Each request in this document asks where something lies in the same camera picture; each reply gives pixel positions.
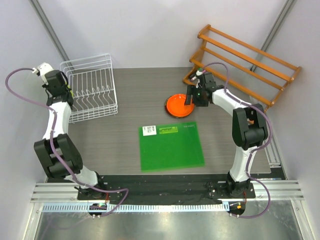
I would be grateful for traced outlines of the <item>lime green plate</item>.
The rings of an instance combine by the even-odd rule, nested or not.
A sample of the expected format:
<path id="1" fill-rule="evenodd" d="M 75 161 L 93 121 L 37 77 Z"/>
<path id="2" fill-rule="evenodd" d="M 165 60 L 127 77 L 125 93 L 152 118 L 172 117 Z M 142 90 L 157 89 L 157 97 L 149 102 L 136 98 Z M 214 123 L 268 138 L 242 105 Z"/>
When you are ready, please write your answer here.
<path id="1" fill-rule="evenodd" d="M 72 92 L 72 89 L 71 89 L 71 87 L 70 87 L 70 85 L 69 85 L 69 80 L 68 80 L 67 78 L 65 79 L 65 84 L 66 84 L 66 87 L 67 87 L 67 90 L 68 90 L 69 94 L 70 94 L 71 97 L 73 98 L 73 97 L 74 97 L 74 94 L 73 94 L 73 92 Z"/>

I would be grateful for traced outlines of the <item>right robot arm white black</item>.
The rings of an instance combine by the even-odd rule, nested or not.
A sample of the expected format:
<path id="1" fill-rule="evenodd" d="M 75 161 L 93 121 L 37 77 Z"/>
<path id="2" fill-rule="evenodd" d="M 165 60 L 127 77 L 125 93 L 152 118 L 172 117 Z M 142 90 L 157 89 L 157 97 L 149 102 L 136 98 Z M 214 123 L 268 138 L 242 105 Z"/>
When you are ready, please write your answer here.
<path id="1" fill-rule="evenodd" d="M 250 104 L 226 87 L 217 85 L 210 72 L 198 70 L 192 76 L 197 83 L 187 87 L 184 104 L 207 107 L 211 103 L 232 116 L 231 135 L 236 152 L 224 189 L 228 196 L 239 198 L 249 189 L 253 159 L 269 136 L 263 107 L 261 104 Z"/>

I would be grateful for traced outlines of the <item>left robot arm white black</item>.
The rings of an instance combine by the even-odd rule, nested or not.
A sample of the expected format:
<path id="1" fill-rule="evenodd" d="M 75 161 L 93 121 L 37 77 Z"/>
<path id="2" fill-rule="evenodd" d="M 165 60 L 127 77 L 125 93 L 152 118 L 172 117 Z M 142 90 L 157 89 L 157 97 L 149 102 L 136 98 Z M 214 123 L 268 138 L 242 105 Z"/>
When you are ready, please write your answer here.
<path id="1" fill-rule="evenodd" d="M 84 166 L 80 152 L 68 135 L 74 99 L 66 75 L 60 70 L 41 72 L 45 104 L 49 111 L 47 129 L 34 151 L 47 177 L 81 183 L 77 190 L 100 200 L 107 192 L 101 176 Z"/>

